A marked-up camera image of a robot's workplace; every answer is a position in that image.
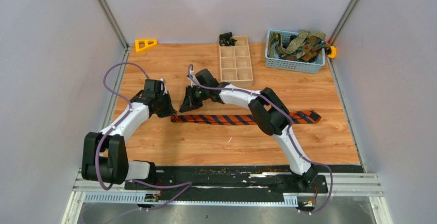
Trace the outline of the orange navy striped tie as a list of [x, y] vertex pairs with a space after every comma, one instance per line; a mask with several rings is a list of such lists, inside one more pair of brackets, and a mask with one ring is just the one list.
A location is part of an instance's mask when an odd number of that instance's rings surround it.
[[[293, 124], [316, 124], [322, 117], [313, 110], [295, 111], [290, 113]], [[173, 123], [195, 123], [207, 125], [256, 125], [255, 118], [249, 115], [203, 115], [203, 114], [186, 114], [172, 115], [170, 117]]]

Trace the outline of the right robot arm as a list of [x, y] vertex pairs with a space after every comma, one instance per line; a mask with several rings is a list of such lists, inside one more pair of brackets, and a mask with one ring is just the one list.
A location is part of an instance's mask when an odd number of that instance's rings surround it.
[[[203, 101], [210, 99], [221, 104], [236, 105], [250, 111], [249, 115], [203, 115], [188, 114], [202, 107]], [[265, 88], [252, 91], [236, 87], [227, 82], [218, 87], [186, 87], [179, 115], [173, 115], [174, 123], [197, 123], [208, 125], [256, 125], [268, 136], [272, 136], [285, 154], [294, 178], [295, 187], [307, 192], [315, 185], [318, 174], [315, 165], [306, 158], [292, 130], [291, 113], [276, 93]]]

